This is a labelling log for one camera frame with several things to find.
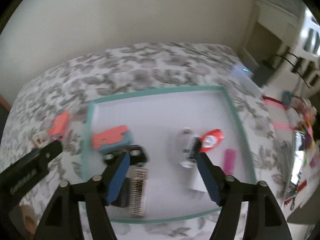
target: white tray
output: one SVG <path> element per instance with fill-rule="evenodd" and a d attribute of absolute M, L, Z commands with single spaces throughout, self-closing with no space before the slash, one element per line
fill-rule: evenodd
<path fill-rule="evenodd" d="M 84 132 L 82 152 L 84 180 L 105 169 L 102 156 L 91 147 L 91 135 L 127 125 L 134 144 L 146 149 L 149 179 L 146 182 L 146 215 L 137 219 L 128 208 L 107 207 L 111 221 L 163 223 L 190 219 L 219 210 L 208 193 L 188 189 L 191 169 L 175 164 L 174 138 L 184 127 L 202 135 L 221 129 L 224 140 L 207 155 L 214 165 L 223 165 L 228 148 L 237 152 L 234 176 L 256 183 L 250 150 L 236 109 L 222 86 L 175 87 L 107 96 L 92 101 Z"/>

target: white wall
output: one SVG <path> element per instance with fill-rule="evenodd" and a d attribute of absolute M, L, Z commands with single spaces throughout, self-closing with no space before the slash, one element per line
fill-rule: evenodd
<path fill-rule="evenodd" d="M 254 0 L 23 0 L 0 35 L 0 93 L 82 54 L 138 42 L 238 50 Z"/>

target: floral tablecloth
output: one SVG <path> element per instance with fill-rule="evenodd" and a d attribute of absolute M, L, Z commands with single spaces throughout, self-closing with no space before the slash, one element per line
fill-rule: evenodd
<path fill-rule="evenodd" d="M 275 139 L 268 110 L 229 76 L 239 63 L 226 46 L 191 43 L 141 43 L 102 53 L 88 54 L 58 65 L 25 84 L 19 92 L 4 128 L 0 147 L 0 171 L 31 148 L 32 136 L 50 127 L 56 113 L 72 114 L 63 139 L 63 153 L 49 164 L 49 175 L 21 201 L 41 218 L 62 180 L 81 182 L 81 133 L 89 101 L 115 93 L 181 85 L 224 85 L 243 122 L 257 180 L 265 180 L 279 203 L 283 196 L 282 153 Z M 90 230 L 81 210 L 84 236 Z M 219 213 L 163 224 L 112 223 L 122 239 L 209 239 Z M 243 236 L 246 206 L 240 216 L 236 239 Z"/>

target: magenta object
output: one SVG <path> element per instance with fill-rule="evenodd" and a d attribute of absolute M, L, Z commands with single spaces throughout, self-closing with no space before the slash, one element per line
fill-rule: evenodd
<path fill-rule="evenodd" d="M 233 174 L 235 160 L 236 160 L 236 151 L 233 149 L 226 149 L 226 152 L 224 154 L 224 164 L 222 168 L 224 174 L 226 175 Z"/>

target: green tray border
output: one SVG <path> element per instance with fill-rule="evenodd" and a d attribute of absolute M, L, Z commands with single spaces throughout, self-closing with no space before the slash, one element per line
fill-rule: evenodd
<path fill-rule="evenodd" d="M 232 102 L 232 100 L 231 100 L 231 98 L 230 98 L 230 96 L 224 86 L 179 86 L 179 87 L 172 87 L 172 88 L 155 88 L 155 89 L 149 89 L 149 90 L 128 92 L 128 93 L 123 93 L 123 94 L 115 94 L 115 95 L 110 95 L 110 96 L 106 96 L 103 98 L 98 98 L 96 100 L 92 100 L 89 105 L 86 124 L 84 126 L 84 133 L 82 136 L 82 140 L 83 140 L 83 149 L 82 149 L 82 153 L 81 153 L 82 164 L 86 163 L 86 160 L 90 156 L 90 152 L 91 152 L 91 140 L 90 140 L 91 134 L 92 134 L 91 133 L 91 123 L 92 123 L 92 116 L 93 116 L 95 104 L 108 102 L 108 101 L 114 101 L 114 100 L 121 100 L 121 99 L 126 99 L 126 98 L 135 98 L 135 97 L 177 93 L 177 92 L 203 91 L 203 90 L 217 90 L 217 91 L 223 92 L 223 94 L 227 100 L 227 103 L 231 109 L 233 118 L 236 121 L 236 125 L 239 130 L 240 136 L 242 137 L 243 142 L 244 142 L 244 147 L 245 147 L 244 150 L 246 150 L 246 152 L 247 152 L 247 154 L 245 155 L 244 158 L 245 158 L 246 163 L 248 164 L 250 182 L 252 184 L 256 184 L 257 179 L 255 176 L 252 158 L 250 155 L 250 148 L 248 145 L 247 136 L 246 136 L 246 133 L 243 129 L 242 122 L 238 116 L 237 109 L 234 106 L 234 104 L 233 104 L 233 102 Z M 82 165 L 81 174 L 85 180 L 89 179 L 88 178 L 88 170 L 87 170 L 86 165 Z M 169 222 L 173 222 L 173 221 L 188 220 L 188 219 L 193 219 L 193 218 L 205 216 L 205 215 L 208 215 L 208 214 L 220 211 L 220 210 L 221 210 L 221 208 L 215 208 L 212 210 L 196 213 L 196 214 L 189 215 L 189 216 L 169 218 L 169 219 L 144 220 L 144 219 L 135 218 L 135 219 L 110 219 L 110 221 L 111 222 L 118 222 L 118 223 L 127 223 L 127 224 L 169 223 Z"/>

